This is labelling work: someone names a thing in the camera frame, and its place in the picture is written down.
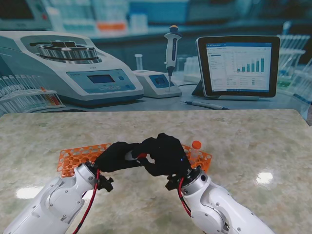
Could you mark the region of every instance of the control panel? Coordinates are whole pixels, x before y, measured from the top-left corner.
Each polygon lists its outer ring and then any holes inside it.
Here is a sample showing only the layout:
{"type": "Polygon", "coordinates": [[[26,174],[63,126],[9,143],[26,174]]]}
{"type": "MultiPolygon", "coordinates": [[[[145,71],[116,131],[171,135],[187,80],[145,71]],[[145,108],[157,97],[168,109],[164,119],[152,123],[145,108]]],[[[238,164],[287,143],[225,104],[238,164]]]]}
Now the control panel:
{"type": "Polygon", "coordinates": [[[149,76],[153,84],[155,85],[156,88],[161,89],[161,88],[169,88],[169,81],[165,77],[164,74],[161,75],[152,75],[149,76]]]}
{"type": "Polygon", "coordinates": [[[66,74],[89,94],[136,89],[135,85],[121,69],[91,72],[67,72],[66,74]]]}

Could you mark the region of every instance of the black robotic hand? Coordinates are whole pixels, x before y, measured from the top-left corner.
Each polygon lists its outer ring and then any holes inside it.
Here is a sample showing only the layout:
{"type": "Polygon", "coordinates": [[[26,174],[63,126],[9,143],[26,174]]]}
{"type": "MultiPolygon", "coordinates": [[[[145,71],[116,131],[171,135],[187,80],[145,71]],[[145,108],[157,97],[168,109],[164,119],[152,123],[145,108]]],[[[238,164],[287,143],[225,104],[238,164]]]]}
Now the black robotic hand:
{"type": "Polygon", "coordinates": [[[191,171],[191,164],[186,157],[180,141],[164,133],[155,138],[148,138],[132,150],[132,157],[149,154],[155,163],[146,158],[139,158],[140,163],[153,176],[186,176],[191,171]]]}
{"type": "Polygon", "coordinates": [[[95,160],[94,165],[103,172],[114,172],[121,169],[139,167],[141,164],[136,160],[125,160],[126,153],[137,146],[139,146],[138,143],[128,144],[126,142],[116,142],[95,160]]]}

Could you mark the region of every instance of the pipette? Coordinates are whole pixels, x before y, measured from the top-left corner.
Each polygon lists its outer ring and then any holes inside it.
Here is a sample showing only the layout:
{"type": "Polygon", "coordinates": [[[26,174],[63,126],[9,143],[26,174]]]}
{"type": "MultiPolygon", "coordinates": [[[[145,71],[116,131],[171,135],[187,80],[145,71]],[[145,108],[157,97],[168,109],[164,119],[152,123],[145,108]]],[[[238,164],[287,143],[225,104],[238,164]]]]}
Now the pipette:
{"type": "Polygon", "coordinates": [[[171,76],[172,72],[176,67],[176,53],[177,53],[177,41],[182,38],[182,35],[177,32],[178,27],[172,25],[169,28],[169,33],[165,35],[165,38],[168,40],[167,50],[166,50],[166,68],[169,76],[169,92],[171,86],[171,76]]]}

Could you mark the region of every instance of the digital display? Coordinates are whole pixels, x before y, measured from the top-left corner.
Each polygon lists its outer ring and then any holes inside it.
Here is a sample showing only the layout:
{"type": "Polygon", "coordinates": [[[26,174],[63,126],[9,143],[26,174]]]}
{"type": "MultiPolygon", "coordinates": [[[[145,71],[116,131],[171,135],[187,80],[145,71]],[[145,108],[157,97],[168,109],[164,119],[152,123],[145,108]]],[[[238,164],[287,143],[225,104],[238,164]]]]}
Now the digital display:
{"type": "Polygon", "coordinates": [[[206,44],[213,92],[269,92],[272,43],[206,44]]]}
{"type": "Polygon", "coordinates": [[[92,81],[94,84],[99,83],[115,83],[113,78],[110,75],[94,75],[94,76],[87,76],[90,81],[92,81]]]}
{"type": "Polygon", "coordinates": [[[32,20],[34,15],[26,0],[0,0],[0,19],[32,20]]]}
{"type": "Polygon", "coordinates": [[[155,78],[155,81],[156,81],[157,84],[163,84],[163,83],[165,83],[164,78],[155,78]]]}

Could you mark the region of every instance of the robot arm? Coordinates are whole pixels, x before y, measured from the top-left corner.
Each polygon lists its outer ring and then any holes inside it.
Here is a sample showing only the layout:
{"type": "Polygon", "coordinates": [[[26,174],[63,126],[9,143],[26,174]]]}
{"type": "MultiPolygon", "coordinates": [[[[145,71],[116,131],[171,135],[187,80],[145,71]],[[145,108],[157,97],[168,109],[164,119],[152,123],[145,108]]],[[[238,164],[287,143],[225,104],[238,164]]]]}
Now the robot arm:
{"type": "MultiPolygon", "coordinates": [[[[64,234],[81,210],[82,195],[93,189],[96,173],[87,162],[70,178],[54,178],[4,230],[3,234],[64,234]]],[[[101,176],[99,189],[113,189],[112,179],[101,176]]]]}
{"type": "Polygon", "coordinates": [[[205,233],[274,234],[226,189],[212,183],[200,168],[192,171],[181,190],[190,206],[192,221],[205,233]]]}

